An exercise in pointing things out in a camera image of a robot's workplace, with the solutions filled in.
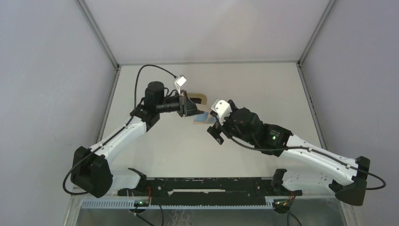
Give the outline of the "beige card holder wallet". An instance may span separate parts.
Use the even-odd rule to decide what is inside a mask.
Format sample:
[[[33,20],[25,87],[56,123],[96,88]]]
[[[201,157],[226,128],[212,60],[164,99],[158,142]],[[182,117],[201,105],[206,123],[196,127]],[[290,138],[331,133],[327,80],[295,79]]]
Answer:
[[[215,118],[209,112],[203,112],[202,114],[197,114],[193,118],[193,124],[214,124],[216,122]]]

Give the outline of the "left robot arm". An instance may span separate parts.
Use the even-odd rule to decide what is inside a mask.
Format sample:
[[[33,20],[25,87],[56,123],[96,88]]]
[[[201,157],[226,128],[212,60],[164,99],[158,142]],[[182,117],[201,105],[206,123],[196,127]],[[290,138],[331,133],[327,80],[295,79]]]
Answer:
[[[165,94],[160,81],[150,82],[144,97],[129,114],[124,124],[105,139],[89,148],[80,146],[73,157],[72,168],[66,179],[83,189],[82,194],[100,198],[110,191],[129,189],[135,196],[146,193],[147,183],[133,168],[112,172],[110,165],[133,141],[148,132],[160,119],[160,114],[176,112],[180,117],[203,114],[186,90]]]

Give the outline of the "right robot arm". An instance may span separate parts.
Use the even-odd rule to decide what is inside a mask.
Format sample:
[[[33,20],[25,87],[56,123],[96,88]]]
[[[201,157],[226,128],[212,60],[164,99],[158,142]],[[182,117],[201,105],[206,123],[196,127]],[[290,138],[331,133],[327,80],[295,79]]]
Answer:
[[[289,191],[332,193],[346,204],[363,205],[368,190],[368,158],[348,158],[310,144],[284,127],[262,122],[256,113],[238,108],[232,100],[216,100],[210,109],[216,122],[207,131],[219,144],[224,142],[224,134],[243,148],[297,160],[314,169],[276,169],[271,183],[276,195]]]

